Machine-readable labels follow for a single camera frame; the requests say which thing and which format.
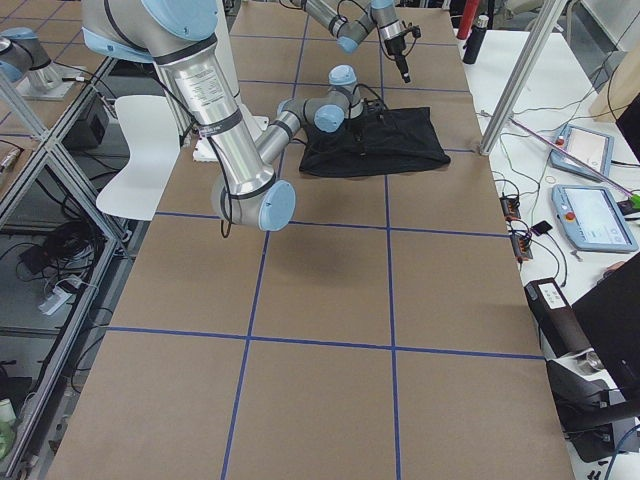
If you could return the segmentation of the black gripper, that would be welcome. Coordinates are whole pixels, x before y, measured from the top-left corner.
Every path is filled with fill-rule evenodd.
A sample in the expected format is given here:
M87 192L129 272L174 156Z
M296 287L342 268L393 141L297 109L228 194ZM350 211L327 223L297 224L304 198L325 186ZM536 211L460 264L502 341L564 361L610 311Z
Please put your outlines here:
M405 41L406 32L400 32L397 35L391 36L389 38L384 38L384 46L386 48L387 54L394 60L396 67L401 73L401 78L404 83L410 83L411 77L409 72L409 67L406 61L406 56L404 51L406 49L406 41Z
M363 118L382 118L384 112L388 110L386 104L381 100L369 100L363 99L361 102L362 112L361 116Z

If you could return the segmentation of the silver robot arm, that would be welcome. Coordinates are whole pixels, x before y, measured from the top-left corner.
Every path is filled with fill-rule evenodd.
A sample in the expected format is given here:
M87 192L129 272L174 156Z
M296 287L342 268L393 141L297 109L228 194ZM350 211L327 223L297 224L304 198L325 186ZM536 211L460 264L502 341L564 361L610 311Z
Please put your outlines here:
M395 63L403 82L410 83L407 56L411 49L407 48L406 37L411 36L413 40L417 40L421 36L420 27L401 20L393 1L371 1L367 6L357 1L353 1L353 4L362 14L359 18L350 20L339 12L340 2L333 7L320 0L291 1L294 8L306 12L321 24L345 53L355 52L376 31L385 56Z
M338 65L329 73L325 96L282 102L278 116L252 136L216 58L220 21L214 1L85 1L82 19L89 49L151 63L167 81L171 97L192 117L220 163L211 202L230 225L284 228L293 217L296 193L276 174L276 157L303 127L332 134L365 114L354 69Z

